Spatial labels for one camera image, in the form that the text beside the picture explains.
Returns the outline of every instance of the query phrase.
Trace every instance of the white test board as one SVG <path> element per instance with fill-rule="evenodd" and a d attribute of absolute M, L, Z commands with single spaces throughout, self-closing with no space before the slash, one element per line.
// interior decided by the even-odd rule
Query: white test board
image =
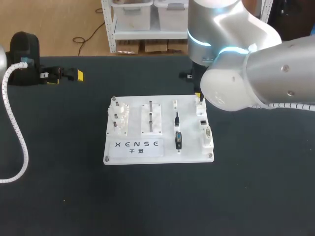
<path fill-rule="evenodd" d="M 207 114 L 196 114 L 195 95 L 116 97 L 129 107 L 126 135 L 113 134 L 113 121 L 108 118 L 104 151 L 105 165 L 159 164 L 213 162 L 213 139 L 211 149 L 202 146 L 200 121 L 208 122 Z M 143 110 L 152 101 L 153 107 L 160 107 L 161 131 L 147 135 L 143 130 Z M 179 113 L 182 150 L 175 147 L 174 120 Z"/>

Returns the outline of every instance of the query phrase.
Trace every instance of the cardboard box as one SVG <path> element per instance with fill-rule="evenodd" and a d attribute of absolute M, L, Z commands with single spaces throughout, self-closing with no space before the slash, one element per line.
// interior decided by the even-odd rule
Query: cardboard box
<path fill-rule="evenodd" d="M 187 54 L 188 53 L 187 39 L 170 39 L 168 41 L 167 49 Z"/>
<path fill-rule="evenodd" d="M 117 40 L 116 51 L 121 54 L 138 54 L 140 48 L 139 40 Z"/>
<path fill-rule="evenodd" d="M 255 15 L 257 0 L 242 0 L 242 2 L 245 8 L 247 9 L 247 11 L 249 11 L 252 15 Z"/>
<path fill-rule="evenodd" d="M 146 53 L 150 52 L 166 52 L 167 51 L 167 40 L 145 40 L 144 41 Z"/>

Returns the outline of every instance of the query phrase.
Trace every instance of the metal shelf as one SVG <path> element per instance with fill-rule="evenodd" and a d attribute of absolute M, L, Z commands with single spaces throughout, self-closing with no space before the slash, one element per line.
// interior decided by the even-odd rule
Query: metal shelf
<path fill-rule="evenodd" d="M 151 29 L 146 31 L 121 31 L 117 25 L 117 17 L 112 18 L 112 0 L 101 0 L 105 26 L 108 37 L 110 52 L 116 52 L 116 40 L 136 40 L 136 39 L 185 39 L 187 32 L 168 32 L 159 29 L 158 11 L 153 8 L 151 13 Z M 268 22 L 273 0 L 262 0 L 261 20 Z"/>
<path fill-rule="evenodd" d="M 161 31 L 159 27 L 158 11 L 155 7 L 151 10 L 151 29 L 144 31 L 121 31 L 114 17 L 115 27 L 114 38 L 116 40 L 136 40 L 136 39 L 186 39 L 187 32 Z"/>

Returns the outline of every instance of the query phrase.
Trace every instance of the dark table surface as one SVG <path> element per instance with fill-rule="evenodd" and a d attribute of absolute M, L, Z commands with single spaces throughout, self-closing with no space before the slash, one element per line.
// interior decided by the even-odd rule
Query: dark table surface
<path fill-rule="evenodd" d="M 191 94 L 187 57 L 43 58 L 74 66 L 83 83 L 9 87 L 30 162 L 0 185 L 0 235 L 314 236 L 315 113 L 208 104 L 209 164 L 104 166 L 115 96 Z M 0 177 L 22 166 L 0 103 Z"/>

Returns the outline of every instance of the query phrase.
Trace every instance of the black cable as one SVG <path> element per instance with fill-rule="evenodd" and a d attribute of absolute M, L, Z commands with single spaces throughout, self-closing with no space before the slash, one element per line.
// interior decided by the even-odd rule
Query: black cable
<path fill-rule="evenodd" d="M 103 13 L 103 10 L 102 10 L 102 8 L 98 8 L 98 9 L 95 10 L 95 12 L 96 12 L 96 13 Z M 80 49 L 79 49 L 78 56 L 80 56 L 81 49 L 82 49 L 82 47 L 84 46 L 84 44 L 85 44 L 87 41 L 89 41 L 89 40 L 94 36 L 94 34 L 98 31 L 98 29 L 101 28 L 104 24 L 105 24 L 105 22 L 103 22 L 99 27 L 97 27 L 97 29 L 93 32 L 93 34 L 92 34 L 87 40 L 85 40 L 83 37 L 74 37 L 74 38 L 72 39 L 72 41 L 73 41 L 74 43 L 82 43 L 82 45 L 81 45 L 81 47 L 80 47 Z"/>

